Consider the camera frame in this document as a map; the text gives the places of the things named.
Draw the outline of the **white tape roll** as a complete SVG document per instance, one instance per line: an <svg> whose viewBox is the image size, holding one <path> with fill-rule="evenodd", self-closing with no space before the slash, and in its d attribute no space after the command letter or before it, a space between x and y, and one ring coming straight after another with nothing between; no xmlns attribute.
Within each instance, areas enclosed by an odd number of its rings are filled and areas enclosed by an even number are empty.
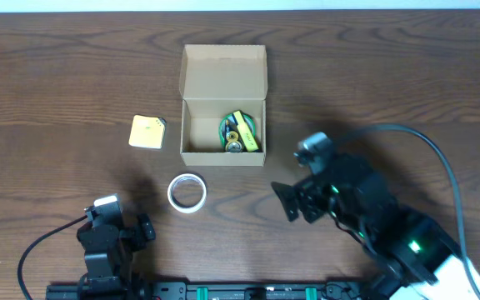
<svg viewBox="0 0 480 300"><path fill-rule="evenodd" d="M208 197L204 179L195 173L182 173L169 183L167 200L174 210L192 214L201 210Z"/></svg>

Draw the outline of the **yellow highlighter pen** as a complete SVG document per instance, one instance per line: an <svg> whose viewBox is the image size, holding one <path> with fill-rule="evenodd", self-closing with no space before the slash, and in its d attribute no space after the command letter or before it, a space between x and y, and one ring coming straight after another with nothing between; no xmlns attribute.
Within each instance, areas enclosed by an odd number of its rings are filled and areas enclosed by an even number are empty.
<svg viewBox="0 0 480 300"><path fill-rule="evenodd" d="M242 111L236 111L232 114L236 128L242 139L243 146L249 153L260 151L260 147L256 141L255 125L253 120Z"/></svg>

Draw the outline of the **green tape roll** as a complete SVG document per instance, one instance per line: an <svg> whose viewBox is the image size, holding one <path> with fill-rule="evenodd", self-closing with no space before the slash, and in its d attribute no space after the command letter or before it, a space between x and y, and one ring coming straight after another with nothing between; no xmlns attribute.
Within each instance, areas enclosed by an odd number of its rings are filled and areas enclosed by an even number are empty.
<svg viewBox="0 0 480 300"><path fill-rule="evenodd" d="M226 144L226 140L225 140L225 122L229 120L230 124L231 124L231 127L234 131L238 132L237 128L236 128L236 123L234 122L234 119L233 119L233 112L232 113L229 113L226 117L224 117L222 119L222 121L220 122L220 125L219 125L219 128L218 128L218 133L219 133L219 137L220 137L220 141L221 141L221 144L222 144L222 147L225 151L225 144ZM255 129L254 129L254 132L256 133L256 136L257 136L257 132L256 132L256 124L254 122L254 125L255 125ZM260 153L262 151L262 147L260 146L259 142L257 141L257 144L258 146L260 147L260 151L259 152L256 152L256 153Z"/></svg>

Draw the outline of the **yellow sticky note pad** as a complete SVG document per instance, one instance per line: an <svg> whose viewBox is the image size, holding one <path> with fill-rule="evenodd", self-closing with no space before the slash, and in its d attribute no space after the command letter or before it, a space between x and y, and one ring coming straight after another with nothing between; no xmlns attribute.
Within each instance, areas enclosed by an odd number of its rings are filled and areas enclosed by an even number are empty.
<svg viewBox="0 0 480 300"><path fill-rule="evenodd" d="M166 121L161 117L135 115L128 144L136 148L161 149L166 132Z"/></svg>

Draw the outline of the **brown cardboard box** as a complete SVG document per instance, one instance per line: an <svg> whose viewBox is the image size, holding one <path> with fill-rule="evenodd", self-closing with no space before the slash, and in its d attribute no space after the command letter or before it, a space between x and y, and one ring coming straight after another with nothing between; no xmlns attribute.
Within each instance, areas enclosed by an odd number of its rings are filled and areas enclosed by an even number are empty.
<svg viewBox="0 0 480 300"><path fill-rule="evenodd" d="M187 44L182 53L180 154L187 166L261 167L266 158L267 51L263 45ZM225 152L218 133L229 113L256 124L261 152Z"/></svg>

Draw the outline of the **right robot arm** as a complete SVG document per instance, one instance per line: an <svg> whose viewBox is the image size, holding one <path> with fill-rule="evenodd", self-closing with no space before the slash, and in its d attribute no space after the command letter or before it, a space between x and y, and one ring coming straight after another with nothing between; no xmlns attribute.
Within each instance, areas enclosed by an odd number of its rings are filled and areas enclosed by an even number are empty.
<svg viewBox="0 0 480 300"><path fill-rule="evenodd" d="M480 299L480 274L434 219L402 205L380 172L345 153L298 156L311 175L293 185L272 182L289 221L329 216L358 241L382 275L360 299Z"/></svg>

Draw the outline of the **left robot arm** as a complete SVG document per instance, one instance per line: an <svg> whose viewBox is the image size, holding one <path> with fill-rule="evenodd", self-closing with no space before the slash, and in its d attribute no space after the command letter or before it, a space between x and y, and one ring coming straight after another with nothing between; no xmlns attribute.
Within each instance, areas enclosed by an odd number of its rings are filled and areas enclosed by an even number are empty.
<svg viewBox="0 0 480 300"><path fill-rule="evenodd" d="M156 238L149 216L124 225L119 208L90 208L88 222L77 230L87 273L77 284L78 299L152 299L149 283L132 270L133 254Z"/></svg>

